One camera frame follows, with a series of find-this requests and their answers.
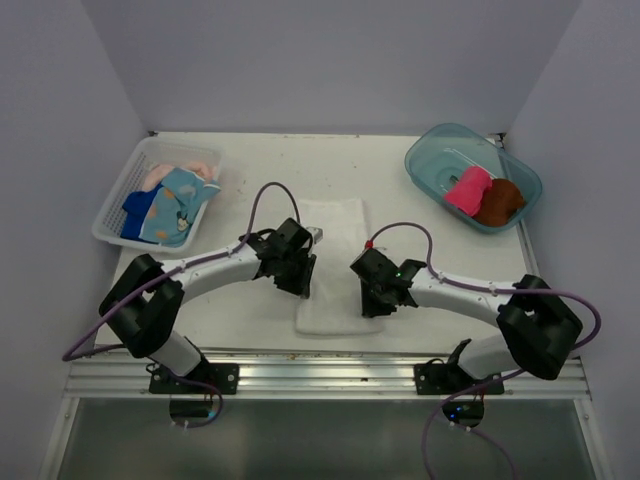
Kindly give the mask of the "light blue patterned cloth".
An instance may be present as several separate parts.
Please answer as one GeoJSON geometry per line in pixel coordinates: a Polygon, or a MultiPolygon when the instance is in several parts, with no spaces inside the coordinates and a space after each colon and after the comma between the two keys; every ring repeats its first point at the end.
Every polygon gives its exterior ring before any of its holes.
{"type": "Polygon", "coordinates": [[[158,245],[177,248],[187,240],[201,207],[215,197],[221,187],[216,181],[207,182],[183,168],[174,168],[160,185],[164,188],[161,228],[166,238],[158,245]]]}

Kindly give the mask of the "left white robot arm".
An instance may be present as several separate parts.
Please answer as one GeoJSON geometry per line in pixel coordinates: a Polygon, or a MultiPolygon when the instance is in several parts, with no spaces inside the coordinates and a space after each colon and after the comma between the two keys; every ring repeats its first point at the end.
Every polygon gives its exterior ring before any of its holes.
{"type": "Polygon", "coordinates": [[[250,232],[225,249],[175,261],[136,257],[103,299],[99,314],[135,358],[149,358],[185,392],[214,384],[214,367],[174,331],[182,305],[228,285],[269,278],[306,299],[323,231],[292,218],[250,232]]]}

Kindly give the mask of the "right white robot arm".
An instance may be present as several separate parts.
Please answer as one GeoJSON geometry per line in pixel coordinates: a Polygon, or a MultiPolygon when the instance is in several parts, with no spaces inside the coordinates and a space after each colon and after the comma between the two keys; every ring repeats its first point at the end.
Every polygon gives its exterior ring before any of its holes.
{"type": "Polygon", "coordinates": [[[467,287],[464,278],[433,273],[422,261],[395,265],[375,248],[364,250],[350,268],[360,281],[366,318],[388,316],[400,307],[433,308],[497,329],[486,339],[462,340],[446,360],[417,365],[422,394],[468,392],[510,371],[554,380],[583,329],[559,295],[534,275],[467,287]]]}

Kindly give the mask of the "white towel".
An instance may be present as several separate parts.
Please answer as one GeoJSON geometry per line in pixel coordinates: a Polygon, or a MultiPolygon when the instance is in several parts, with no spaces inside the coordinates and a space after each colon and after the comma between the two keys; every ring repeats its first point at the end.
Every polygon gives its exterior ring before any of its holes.
{"type": "Polygon", "coordinates": [[[369,238],[364,204],[359,198],[336,201],[303,200],[301,219],[323,230],[313,252],[317,256],[310,296],[296,311],[295,330],[305,336],[373,335],[383,330],[361,313],[361,290],[350,265],[369,238]]]}

